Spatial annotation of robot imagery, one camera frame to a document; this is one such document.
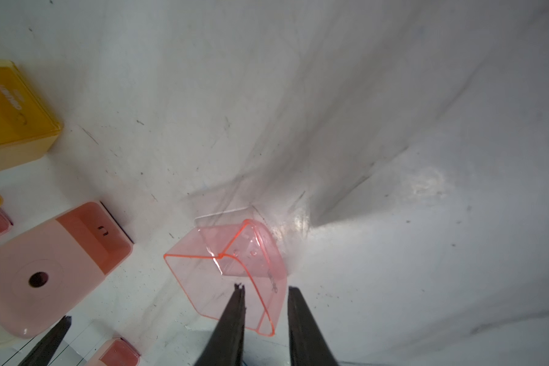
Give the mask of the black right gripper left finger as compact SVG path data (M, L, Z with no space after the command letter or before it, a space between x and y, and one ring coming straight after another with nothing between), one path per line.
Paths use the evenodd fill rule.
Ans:
M195 366L243 365L246 303L245 287L234 285L234 291L219 319L204 351Z

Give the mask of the pink sharpener bottom row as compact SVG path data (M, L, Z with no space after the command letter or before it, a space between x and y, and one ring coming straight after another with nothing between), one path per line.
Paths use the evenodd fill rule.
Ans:
M125 339L114 338L103 344L86 366L138 366L140 353Z

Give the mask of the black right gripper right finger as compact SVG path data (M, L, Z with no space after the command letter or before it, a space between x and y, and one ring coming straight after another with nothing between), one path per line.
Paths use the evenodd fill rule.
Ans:
M339 365L297 287L288 291L288 331L292 366Z

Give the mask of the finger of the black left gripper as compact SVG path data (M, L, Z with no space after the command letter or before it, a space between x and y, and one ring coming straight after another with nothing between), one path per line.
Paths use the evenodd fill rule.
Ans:
M49 330L33 349L18 364L19 366L48 366L65 335L72 326L73 318L64 316Z

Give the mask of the pink tray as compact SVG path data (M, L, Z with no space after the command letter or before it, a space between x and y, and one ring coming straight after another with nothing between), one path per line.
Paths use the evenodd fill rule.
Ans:
M277 242L265 224L196 227L164 256L195 311L218 320L236 285L245 288L247 329L273 336L288 287Z

